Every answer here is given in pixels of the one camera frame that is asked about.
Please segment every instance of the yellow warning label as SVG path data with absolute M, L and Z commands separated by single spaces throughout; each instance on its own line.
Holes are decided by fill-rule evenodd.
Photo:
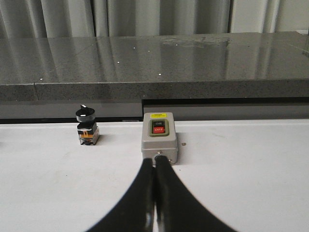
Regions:
M 166 113 L 164 114 L 151 114 L 150 118 L 161 118 L 161 117 L 167 117 Z

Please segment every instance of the white table surface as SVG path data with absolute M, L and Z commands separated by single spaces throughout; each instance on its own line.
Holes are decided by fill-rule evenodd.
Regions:
M 1 231 L 85 231 L 125 193 L 142 123 L 98 123 L 95 146 L 79 144 L 76 126 L 0 125 Z M 221 220 L 239 232 L 309 231 L 309 120 L 186 121 L 176 132 L 175 172 Z

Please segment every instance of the gray switch box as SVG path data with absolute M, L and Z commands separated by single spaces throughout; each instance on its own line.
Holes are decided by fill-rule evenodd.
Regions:
M 171 164 L 177 162 L 177 137 L 173 113 L 144 114 L 141 138 L 143 158 L 166 156 Z

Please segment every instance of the red off button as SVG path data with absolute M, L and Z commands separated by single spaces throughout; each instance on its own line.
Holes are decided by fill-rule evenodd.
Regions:
M 154 134 L 164 133 L 164 127 L 154 127 Z

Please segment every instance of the gray granite countertop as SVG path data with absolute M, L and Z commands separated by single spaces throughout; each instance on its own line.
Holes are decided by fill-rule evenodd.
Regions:
M 0 40 L 0 101 L 308 96 L 296 32 Z

